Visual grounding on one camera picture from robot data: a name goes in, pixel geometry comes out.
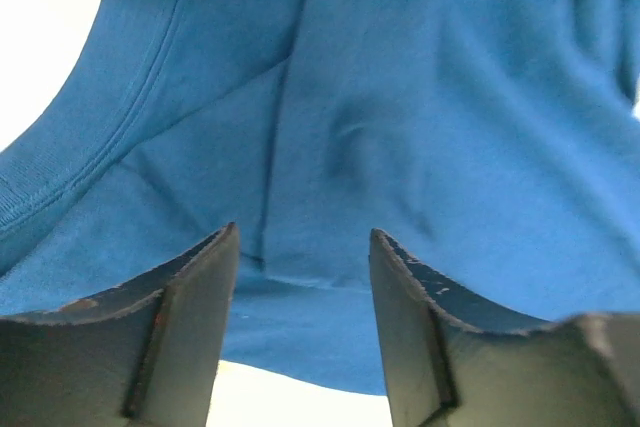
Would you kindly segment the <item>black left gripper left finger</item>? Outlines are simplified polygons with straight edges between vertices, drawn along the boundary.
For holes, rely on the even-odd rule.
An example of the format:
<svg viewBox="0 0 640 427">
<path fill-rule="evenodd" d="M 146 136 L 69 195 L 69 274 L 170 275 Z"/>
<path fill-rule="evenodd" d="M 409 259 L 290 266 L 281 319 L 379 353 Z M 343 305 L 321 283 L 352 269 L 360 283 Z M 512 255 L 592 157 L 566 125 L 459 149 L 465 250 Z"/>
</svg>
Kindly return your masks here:
<svg viewBox="0 0 640 427">
<path fill-rule="evenodd" d="M 204 425 L 238 262 L 231 224 L 117 287 L 3 317 L 2 424 Z"/>
</svg>

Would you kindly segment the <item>navy blue t shirt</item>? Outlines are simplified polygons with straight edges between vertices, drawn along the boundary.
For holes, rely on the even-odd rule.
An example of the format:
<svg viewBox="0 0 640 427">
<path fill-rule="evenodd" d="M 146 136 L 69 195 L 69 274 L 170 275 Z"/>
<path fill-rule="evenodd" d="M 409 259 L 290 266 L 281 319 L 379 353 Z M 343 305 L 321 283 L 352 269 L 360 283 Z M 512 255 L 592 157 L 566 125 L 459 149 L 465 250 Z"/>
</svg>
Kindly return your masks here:
<svg viewBox="0 0 640 427">
<path fill-rule="evenodd" d="M 227 223 L 225 354 L 384 390 L 374 228 L 511 309 L 639 307 L 639 0 L 102 0 L 1 156 L 1 310 Z"/>
</svg>

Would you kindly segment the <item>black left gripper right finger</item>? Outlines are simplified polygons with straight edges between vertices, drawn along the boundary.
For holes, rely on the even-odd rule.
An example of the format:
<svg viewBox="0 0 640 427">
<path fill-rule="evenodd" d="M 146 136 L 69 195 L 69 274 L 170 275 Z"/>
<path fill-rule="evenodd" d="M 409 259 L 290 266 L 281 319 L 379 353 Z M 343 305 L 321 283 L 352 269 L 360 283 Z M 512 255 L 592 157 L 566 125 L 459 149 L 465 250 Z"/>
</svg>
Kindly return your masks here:
<svg viewBox="0 0 640 427">
<path fill-rule="evenodd" d="M 421 263 L 381 230 L 370 279 L 396 426 L 635 426 L 639 317 L 544 321 Z"/>
</svg>

